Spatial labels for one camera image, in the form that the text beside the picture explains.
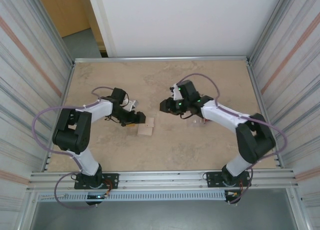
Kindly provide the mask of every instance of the corrugated metal wall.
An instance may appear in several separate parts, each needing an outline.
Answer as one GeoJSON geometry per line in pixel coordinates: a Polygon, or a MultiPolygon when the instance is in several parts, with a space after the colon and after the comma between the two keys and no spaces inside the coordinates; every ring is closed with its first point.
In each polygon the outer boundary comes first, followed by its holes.
{"type": "Polygon", "coordinates": [[[296,174],[315,229],[320,229],[319,23],[320,0],[288,0],[251,58],[269,120],[288,136],[281,158],[296,174]]]}
{"type": "MultiPolygon", "coordinates": [[[[32,171],[46,153],[31,133],[33,117],[61,104],[72,61],[37,0],[0,0],[0,229],[12,229],[32,171]]],[[[36,126],[48,143],[57,113],[36,126]]]]}

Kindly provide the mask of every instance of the wooden door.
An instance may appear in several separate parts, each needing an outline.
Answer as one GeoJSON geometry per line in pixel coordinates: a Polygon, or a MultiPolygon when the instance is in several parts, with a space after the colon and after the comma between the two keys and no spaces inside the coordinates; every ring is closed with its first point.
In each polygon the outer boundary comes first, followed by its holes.
{"type": "Polygon", "coordinates": [[[82,0],[41,0],[61,37],[90,28],[82,0]]]}

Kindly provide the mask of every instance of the orange stripe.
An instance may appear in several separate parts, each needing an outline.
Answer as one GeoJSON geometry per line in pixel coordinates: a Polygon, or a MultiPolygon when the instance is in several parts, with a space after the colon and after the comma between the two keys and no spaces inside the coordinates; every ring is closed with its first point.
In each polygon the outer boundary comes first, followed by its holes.
{"type": "Polygon", "coordinates": [[[300,46],[305,42],[305,40],[311,35],[311,33],[314,31],[314,29],[317,27],[317,25],[320,23],[320,13],[314,18],[314,20],[311,22],[311,24],[308,26],[308,28],[304,31],[300,39],[297,41],[293,49],[289,52],[289,54],[284,58],[282,63],[279,65],[279,67],[275,70],[271,78],[268,80],[268,82],[265,84],[265,86],[262,88],[261,93],[264,94],[266,89],[269,87],[269,85],[274,81],[274,79],[277,77],[277,75],[280,73],[280,71],[286,66],[286,64],[289,62],[289,60],[292,58],[292,56],[295,54],[295,52],[300,48],[300,46]]]}
{"type": "Polygon", "coordinates": [[[35,58],[30,54],[27,48],[21,43],[18,37],[14,34],[11,28],[7,25],[4,19],[0,16],[0,26],[6,32],[6,34],[10,37],[10,39],[16,44],[16,46],[21,50],[21,52],[25,55],[25,57],[29,60],[29,62],[36,68],[36,70],[40,73],[40,75],[46,80],[46,82],[50,85],[50,87],[57,93],[59,97],[62,96],[61,91],[55,86],[55,84],[50,80],[50,78],[46,75],[44,70],[35,60],[35,58]]]}
{"type": "Polygon", "coordinates": [[[316,167],[316,168],[310,169],[310,170],[308,170],[306,172],[297,174],[295,176],[295,178],[299,182],[299,181],[303,181],[303,180],[314,178],[314,177],[319,176],[319,175],[320,175],[320,167],[316,167]]]}
{"type": "Polygon", "coordinates": [[[18,184],[24,184],[24,185],[29,184],[29,179],[23,178],[21,176],[18,176],[16,174],[12,174],[3,170],[0,170],[0,179],[4,179],[10,182],[15,182],[18,184]]]}

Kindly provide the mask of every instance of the white wall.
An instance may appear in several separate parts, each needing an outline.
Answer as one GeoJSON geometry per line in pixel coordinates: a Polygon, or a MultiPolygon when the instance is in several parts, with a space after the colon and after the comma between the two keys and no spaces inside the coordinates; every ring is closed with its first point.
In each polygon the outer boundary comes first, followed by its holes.
{"type": "Polygon", "coordinates": [[[91,0],[110,57],[247,55],[278,0],[91,0]]]}

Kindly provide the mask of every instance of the mounting plate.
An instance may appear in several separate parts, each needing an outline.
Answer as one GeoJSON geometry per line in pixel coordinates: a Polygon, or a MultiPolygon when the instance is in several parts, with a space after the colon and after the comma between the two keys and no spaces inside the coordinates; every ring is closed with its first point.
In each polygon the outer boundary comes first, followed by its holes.
{"type": "Polygon", "coordinates": [[[208,185],[208,188],[222,188],[222,187],[235,187],[235,188],[239,188],[240,185],[240,181],[242,181],[242,185],[243,187],[247,187],[249,184],[249,172],[245,171],[243,172],[238,181],[234,184],[234,185],[227,185],[223,178],[222,178],[222,172],[206,172],[205,173],[206,176],[206,183],[208,185]]]}
{"type": "MultiPolygon", "coordinates": [[[[119,183],[119,174],[102,174],[103,179],[108,179],[112,183],[112,189],[117,189],[118,188],[118,183],[119,183]]],[[[101,185],[100,188],[97,189],[109,189],[108,186],[104,183],[102,180],[103,184],[101,185]]],[[[83,186],[82,184],[79,183],[79,176],[76,176],[75,179],[75,184],[74,184],[74,189],[91,189],[89,186],[83,186]]]]}

